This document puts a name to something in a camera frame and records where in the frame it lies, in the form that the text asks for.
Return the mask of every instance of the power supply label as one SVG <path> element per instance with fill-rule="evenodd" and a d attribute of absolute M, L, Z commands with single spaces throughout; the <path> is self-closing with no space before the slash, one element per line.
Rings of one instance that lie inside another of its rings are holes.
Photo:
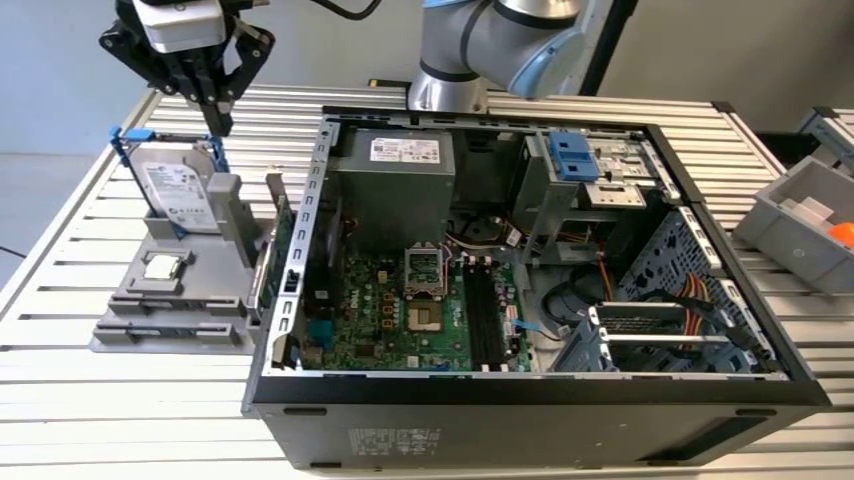
<path fill-rule="evenodd" d="M 370 161 L 440 163 L 438 141 L 374 138 L 370 141 Z"/>

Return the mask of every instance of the orange object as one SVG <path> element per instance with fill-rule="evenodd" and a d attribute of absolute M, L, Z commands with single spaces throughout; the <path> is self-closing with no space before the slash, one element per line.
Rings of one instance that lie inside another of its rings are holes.
<path fill-rule="evenodd" d="M 827 230 L 827 235 L 839 240 L 845 246 L 854 248 L 854 223 L 840 223 Z"/>

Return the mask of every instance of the motherboard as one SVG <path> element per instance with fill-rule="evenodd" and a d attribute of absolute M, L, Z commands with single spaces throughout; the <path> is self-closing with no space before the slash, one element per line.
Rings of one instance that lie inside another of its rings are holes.
<path fill-rule="evenodd" d="M 396 257 L 353 254 L 340 292 L 334 318 L 309 321 L 305 368 L 469 372 L 489 358 L 496 370 L 531 371 L 524 331 L 510 324 L 509 265 L 417 245 Z"/>

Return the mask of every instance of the aluminum workbench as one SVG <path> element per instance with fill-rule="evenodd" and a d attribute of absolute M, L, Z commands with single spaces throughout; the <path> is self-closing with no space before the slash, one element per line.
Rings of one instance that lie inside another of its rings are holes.
<path fill-rule="evenodd" d="M 401 108 L 400 89 L 252 88 L 225 139 L 241 196 L 256 216 L 273 207 L 268 165 L 298 200 L 324 104 Z M 492 93 L 494 114 L 657 124 L 731 230 L 752 194 L 781 172 L 741 120 L 709 103 L 555 97 L 529 102 Z M 201 133 L 182 99 L 148 94 L 125 122 Z M 145 228 L 145 204 L 106 149 L 2 294 L 0 322 L 0 477 L 313 478 L 290 469 L 258 420 L 240 417 L 249 357 L 94 354 L 92 327 Z M 667 478 L 824 480 L 854 476 L 854 297 L 827 297 L 761 254 L 741 260 L 835 405 L 701 468 L 337 472 L 384 478 Z"/>

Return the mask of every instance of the case sticker label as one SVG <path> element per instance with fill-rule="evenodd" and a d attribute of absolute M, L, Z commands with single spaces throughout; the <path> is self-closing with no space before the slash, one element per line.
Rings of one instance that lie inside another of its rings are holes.
<path fill-rule="evenodd" d="M 360 456 L 436 454 L 440 428 L 350 428 L 352 454 Z"/>

